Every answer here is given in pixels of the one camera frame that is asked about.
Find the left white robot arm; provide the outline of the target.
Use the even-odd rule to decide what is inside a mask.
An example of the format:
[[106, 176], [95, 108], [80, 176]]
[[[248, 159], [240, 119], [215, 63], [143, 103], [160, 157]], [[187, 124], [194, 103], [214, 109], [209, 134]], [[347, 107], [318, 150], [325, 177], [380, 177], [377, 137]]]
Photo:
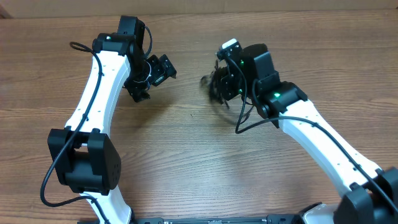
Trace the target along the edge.
[[119, 188], [121, 157], [110, 139], [113, 114], [121, 90], [135, 102], [149, 99], [149, 89], [177, 72], [166, 55], [143, 48], [149, 28], [134, 16], [122, 16], [118, 29], [101, 33], [91, 47], [71, 42], [71, 48], [92, 56], [89, 79], [70, 119], [52, 129], [47, 144], [52, 157], [49, 173], [87, 201], [97, 223], [135, 223], [132, 208]]

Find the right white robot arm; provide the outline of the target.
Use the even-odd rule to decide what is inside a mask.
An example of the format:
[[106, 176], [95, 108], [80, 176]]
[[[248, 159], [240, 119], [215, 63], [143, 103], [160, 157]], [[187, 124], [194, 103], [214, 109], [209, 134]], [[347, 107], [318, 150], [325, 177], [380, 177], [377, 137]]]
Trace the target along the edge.
[[262, 123], [272, 123], [297, 141], [335, 186], [340, 203], [316, 203], [293, 215], [292, 223], [396, 223], [397, 169], [382, 169], [352, 147], [321, 116], [294, 83], [280, 80], [264, 44], [241, 47], [231, 39], [216, 54], [225, 61], [213, 86], [223, 101], [241, 96], [257, 109]]

